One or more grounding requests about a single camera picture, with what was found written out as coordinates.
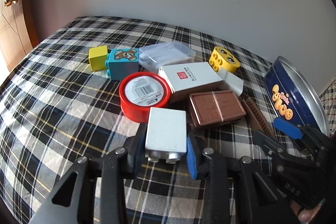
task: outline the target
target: brown plastic case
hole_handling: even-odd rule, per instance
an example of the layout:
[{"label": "brown plastic case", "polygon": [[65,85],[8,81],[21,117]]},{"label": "brown plastic case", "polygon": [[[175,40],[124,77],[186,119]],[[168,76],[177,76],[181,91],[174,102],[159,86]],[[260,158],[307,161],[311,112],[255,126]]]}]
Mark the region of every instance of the brown plastic case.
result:
[{"label": "brown plastic case", "polygon": [[246,114],[231,90],[192,93],[188,107],[196,128],[234,122]]},{"label": "brown plastic case", "polygon": [[253,99],[251,97],[247,97],[242,100],[241,103],[246,111],[246,120],[250,124],[251,129],[253,131],[263,131],[268,136],[275,138],[272,128],[269,126],[266,118],[261,113]]}]

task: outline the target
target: bed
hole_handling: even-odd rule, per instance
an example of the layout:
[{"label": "bed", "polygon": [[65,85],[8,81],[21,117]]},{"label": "bed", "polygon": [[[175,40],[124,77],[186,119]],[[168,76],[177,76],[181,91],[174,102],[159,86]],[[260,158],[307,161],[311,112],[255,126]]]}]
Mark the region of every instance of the bed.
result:
[{"label": "bed", "polygon": [[[229,49],[241,62],[236,74],[245,81],[243,93],[255,100],[272,125],[275,114],[263,84],[271,63],[263,58],[178,26],[120,17],[76,18],[41,42],[0,87],[0,195],[19,223],[29,222],[76,158],[102,157],[137,131],[139,124],[121,112],[119,82],[109,80],[106,71],[90,70],[89,48],[142,47],[168,41],[189,45],[198,62],[207,61],[216,45]],[[295,153],[291,142],[276,134]],[[244,118],[206,130],[204,138],[223,155],[248,155],[270,172],[270,163],[253,145]],[[144,161],[138,177],[124,184],[129,223],[199,223],[205,184],[191,179],[184,160],[175,165]],[[229,184],[231,223],[235,223],[233,186]],[[95,208],[99,205],[97,191]],[[99,219],[99,210],[95,210],[95,223]]]}]

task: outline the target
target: teal block with bear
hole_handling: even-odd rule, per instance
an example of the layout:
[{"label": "teal block with bear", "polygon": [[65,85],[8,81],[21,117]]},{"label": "teal block with bear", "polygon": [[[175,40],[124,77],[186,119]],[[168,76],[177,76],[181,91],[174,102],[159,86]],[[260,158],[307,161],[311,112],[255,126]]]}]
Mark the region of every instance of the teal block with bear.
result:
[{"label": "teal block with bear", "polygon": [[122,80],[139,71],[139,50],[137,48],[115,48],[108,54],[105,66],[111,80]]}]

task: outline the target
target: brown comb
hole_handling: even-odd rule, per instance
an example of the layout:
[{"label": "brown comb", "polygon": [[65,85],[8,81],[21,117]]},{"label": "brown comb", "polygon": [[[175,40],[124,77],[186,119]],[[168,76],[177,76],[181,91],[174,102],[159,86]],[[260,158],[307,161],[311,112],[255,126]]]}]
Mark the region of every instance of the brown comb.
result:
[{"label": "brown comb", "polygon": [[241,104],[246,111],[246,120],[250,124],[251,129],[253,131],[261,130],[268,136],[275,138],[272,128],[269,126],[266,118],[261,113],[253,99],[251,97],[247,97],[241,101]]}]

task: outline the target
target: white round label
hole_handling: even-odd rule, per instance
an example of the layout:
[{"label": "white round label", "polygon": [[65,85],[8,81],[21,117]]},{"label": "white round label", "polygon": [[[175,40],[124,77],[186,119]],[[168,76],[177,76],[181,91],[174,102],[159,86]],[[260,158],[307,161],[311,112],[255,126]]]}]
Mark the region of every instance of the white round label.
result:
[{"label": "white round label", "polygon": [[125,87],[126,98],[138,106],[152,106],[161,101],[163,86],[149,76],[140,76],[130,80]]}]

